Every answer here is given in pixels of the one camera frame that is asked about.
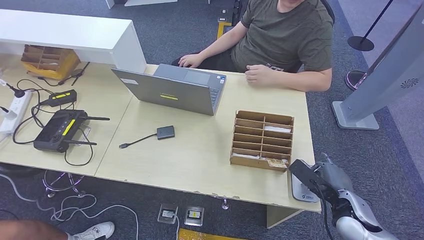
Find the desk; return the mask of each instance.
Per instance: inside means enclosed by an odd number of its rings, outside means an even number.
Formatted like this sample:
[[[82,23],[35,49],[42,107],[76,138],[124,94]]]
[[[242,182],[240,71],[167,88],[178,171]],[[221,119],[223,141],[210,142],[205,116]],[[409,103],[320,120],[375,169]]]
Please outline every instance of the desk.
[[[153,74],[155,65],[147,65]],[[215,116],[138,101],[133,97],[95,177],[267,205],[271,228],[320,203],[295,200],[289,174],[230,165],[237,110],[294,117],[292,159],[315,163],[304,92],[257,89],[242,73],[218,72],[227,81]],[[125,149],[118,146],[174,125],[175,137],[152,137]]]
[[[15,165],[94,176],[132,97],[125,86],[111,71],[113,66],[91,63],[87,67],[84,75],[74,86],[71,87],[73,80],[70,79],[62,86],[50,87],[43,81],[27,75],[27,71],[20,63],[19,56],[0,54],[0,62],[2,61],[8,61],[9,68],[4,72],[1,78],[12,86],[16,86],[16,83],[20,79],[31,79],[42,87],[54,92],[75,89],[78,94],[77,101],[75,102],[75,109],[85,110],[89,116],[110,118],[110,121],[92,120],[89,122],[88,125],[91,127],[91,131],[88,135],[88,139],[98,145],[93,147],[93,159],[84,167],[66,164],[62,153],[39,151],[36,150],[32,144],[17,145],[13,143],[11,137],[0,142],[0,161]],[[19,86],[21,88],[38,88],[27,81],[23,81]],[[14,97],[13,94],[13,91],[9,88],[1,86],[0,106],[8,108]],[[37,104],[36,95],[37,94],[34,93],[31,98],[25,118],[31,115],[31,107]],[[47,98],[48,94],[46,92],[41,92],[41,99],[45,100]],[[43,106],[41,109],[54,112],[59,108]],[[45,124],[52,117],[52,114],[40,112],[37,116]],[[19,142],[31,141],[35,139],[40,131],[41,128],[38,127],[33,120],[30,120],[28,124],[24,124],[20,129],[16,139]],[[88,146],[71,145],[70,151],[68,152],[68,160],[71,163],[82,164],[85,163],[89,157],[90,148]]]
[[[28,78],[14,57],[13,67],[3,78],[10,84]],[[156,65],[147,65],[153,74]],[[237,110],[282,114],[294,117],[292,159],[315,163],[306,97],[303,92],[257,89],[247,85],[241,73],[217,72],[227,81],[215,116],[140,102],[110,71],[110,65],[90,64],[74,88],[76,109],[111,121],[91,121],[88,138],[97,142],[94,158],[86,166],[70,166],[63,154],[38,151],[31,144],[16,145],[10,138],[0,143],[0,161],[35,168],[76,173],[114,181],[171,189],[267,205],[267,227],[272,228],[302,211],[320,212],[320,203],[306,203],[292,197],[289,174],[247,166],[230,165],[230,148]],[[71,89],[66,83],[47,87],[55,92]],[[13,93],[0,88],[0,103],[8,106]],[[30,106],[36,104],[33,97]],[[45,123],[51,114],[40,113]],[[154,137],[119,149],[118,145],[174,125],[175,137],[158,141]],[[20,141],[32,140],[40,132],[34,121],[18,134]],[[90,149],[74,146],[69,160],[81,164]]]

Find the olive green t-shirt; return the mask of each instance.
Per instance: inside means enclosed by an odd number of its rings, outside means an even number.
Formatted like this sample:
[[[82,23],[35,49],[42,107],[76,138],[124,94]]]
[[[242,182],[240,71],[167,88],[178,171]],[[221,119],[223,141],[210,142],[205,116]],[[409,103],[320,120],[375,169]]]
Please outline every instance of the olive green t-shirt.
[[[267,65],[288,70],[301,61],[305,71],[331,68],[333,20],[320,0],[305,0],[281,13],[278,0],[250,0],[241,23],[246,36],[232,49],[239,72],[247,65]]]

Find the white sneaker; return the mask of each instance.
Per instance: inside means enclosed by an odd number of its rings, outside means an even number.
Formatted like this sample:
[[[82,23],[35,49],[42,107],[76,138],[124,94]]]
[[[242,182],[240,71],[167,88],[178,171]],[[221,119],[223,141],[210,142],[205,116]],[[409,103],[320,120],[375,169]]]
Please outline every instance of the white sneaker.
[[[87,229],[85,232],[81,232],[73,235],[76,240],[95,240],[100,237],[106,236],[106,239],[110,238],[115,231],[115,224],[111,221],[99,223]]]

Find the cardboard organizer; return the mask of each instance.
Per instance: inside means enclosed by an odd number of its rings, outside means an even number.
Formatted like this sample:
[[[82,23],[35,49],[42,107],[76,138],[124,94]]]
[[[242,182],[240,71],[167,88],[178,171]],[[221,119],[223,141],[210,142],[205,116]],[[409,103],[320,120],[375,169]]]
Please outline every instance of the cardboard organizer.
[[[291,116],[238,111],[230,163],[285,172],[292,160],[294,120]],[[266,127],[283,128],[290,132],[265,130]]]
[[[30,75],[63,80],[75,70],[80,59],[72,49],[25,45],[21,62]]]

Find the laptop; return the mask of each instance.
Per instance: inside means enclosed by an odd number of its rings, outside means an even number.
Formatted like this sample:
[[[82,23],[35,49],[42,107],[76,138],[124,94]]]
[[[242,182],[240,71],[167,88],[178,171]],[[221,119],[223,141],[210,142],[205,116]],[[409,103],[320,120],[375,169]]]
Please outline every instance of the laptop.
[[[227,76],[160,64],[153,75],[112,68],[140,101],[213,116]]]

